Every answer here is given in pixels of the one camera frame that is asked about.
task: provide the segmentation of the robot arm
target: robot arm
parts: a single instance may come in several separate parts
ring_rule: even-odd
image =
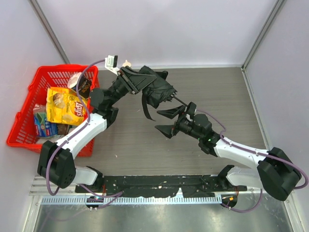
[[[166,81],[167,72],[155,72],[146,66],[138,72],[128,66],[119,69],[116,67],[116,60],[117,57],[108,57],[105,64],[108,70],[117,74],[113,84],[108,89],[95,88],[90,92],[91,106],[94,110],[90,114],[89,124],[85,121],[56,143],[48,141],[42,146],[38,174],[46,177],[47,163],[51,155],[60,144],[67,141],[53,159],[49,172],[50,181],[60,188],[64,189],[70,184],[86,184],[95,191],[102,186],[101,172],[91,167],[75,167],[74,159],[91,139],[115,121],[118,108],[114,108],[113,104],[123,96],[127,93],[138,94],[142,91],[143,107],[149,104],[154,108],[157,108],[161,102],[171,101],[172,98],[177,99],[175,97],[177,91]],[[271,151],[255,149],[227,138],[223,139],[212,130],[212,124],[205,114],[196,114],[197,106],[193,102],[189,105],[180,102],[183,105],[177,108],[157,111],[158,114],[170,119],[178,116],[173,125],[155,126],[161,133],[167,138],[172,138],[181,131],[197,139],[199,147],[206,154],[228,158],[248,166],[249,169],[240,169],[228,165],[221,171],[218,176],[223,177],[224,185],[228,188],[233,186],[264,188],[278,200],[284,201],[287,198],[299,182],[301,174],[289,165],[259,155],[259,153],[271,154],[291,162],[282,150],[278,148],[273,148]],[[145,108],[144,113],[147,118],[151,119]]]

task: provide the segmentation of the plastic basket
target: plastic basket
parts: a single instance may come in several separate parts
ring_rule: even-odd
[[[33,107],[36,103],[45,105],[47,89],[51,86],[67,87],[70,76],[82,72],[87,66],[81,65],[57,65],[40,67],[28,86],[28,95],[23,108],[15,116],[15,122],[6,141],[8,146],[22,147],[37,153],[41,152],[42,144],[35,144],[38,138],[35,133]],[[99,87],[98,68],[91,67],[85,76],[92,80],[91,89]],[[80,157],[92,155],[94,139],[91,140],[78,154]]]

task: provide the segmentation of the wall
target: wall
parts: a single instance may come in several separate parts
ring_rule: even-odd
[[[271,146],[309,174],[309,1],[288,0],[248,67]],[[309,188],[297,190],[308,230]]]
[[[276,0],[38,0],[72,63],[243,64]]]
[[[0,225],[1,231],[20,232],[39,156],[5,141],[37,68],[62,59],[26,0],[2,1],[0,41]]]

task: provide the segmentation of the yellow package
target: yellow package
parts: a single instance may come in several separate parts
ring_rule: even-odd
[[[83,122],[86,109],[78,97],[69,94],[69,91],[70,89],[55,87],[47,90],[47,121],[73,126],[78,126]]]

